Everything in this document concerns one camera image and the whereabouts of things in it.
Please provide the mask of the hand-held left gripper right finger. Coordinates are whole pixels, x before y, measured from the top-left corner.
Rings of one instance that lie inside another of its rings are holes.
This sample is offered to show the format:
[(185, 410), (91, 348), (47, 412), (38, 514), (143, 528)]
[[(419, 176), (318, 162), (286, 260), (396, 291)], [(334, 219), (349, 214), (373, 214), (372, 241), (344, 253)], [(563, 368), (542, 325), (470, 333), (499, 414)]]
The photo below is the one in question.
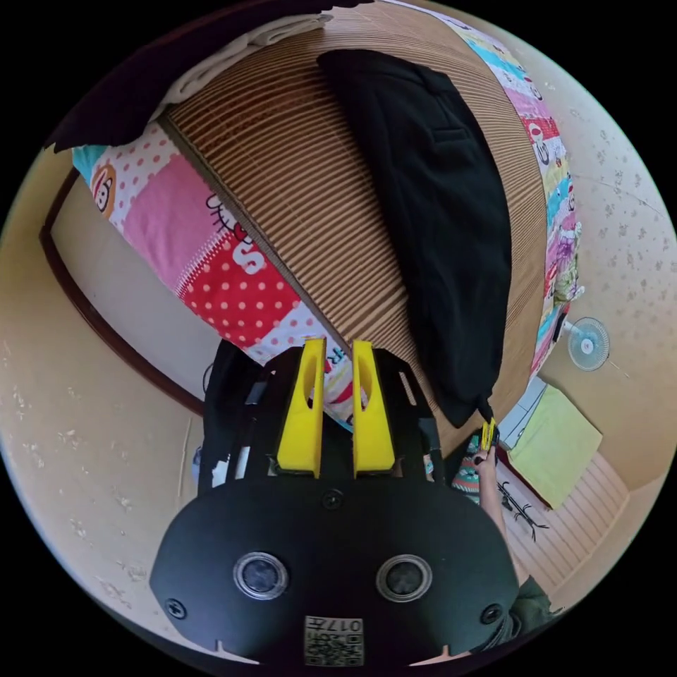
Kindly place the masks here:
[(394, 445), (382, 394), (374, 349), (369, 341), (354, 341), (353, 468), (355, 472), (391, 472)]

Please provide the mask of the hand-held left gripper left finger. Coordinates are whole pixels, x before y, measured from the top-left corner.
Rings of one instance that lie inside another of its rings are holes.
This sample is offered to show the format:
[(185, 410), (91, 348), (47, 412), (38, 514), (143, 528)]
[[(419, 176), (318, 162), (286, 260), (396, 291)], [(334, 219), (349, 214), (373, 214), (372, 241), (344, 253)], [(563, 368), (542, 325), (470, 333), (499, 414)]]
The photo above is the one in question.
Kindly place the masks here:
[(326, 340), (311, 338), (299, 354), (276, 460), (284, 472), (319, 472), (324, 416)]

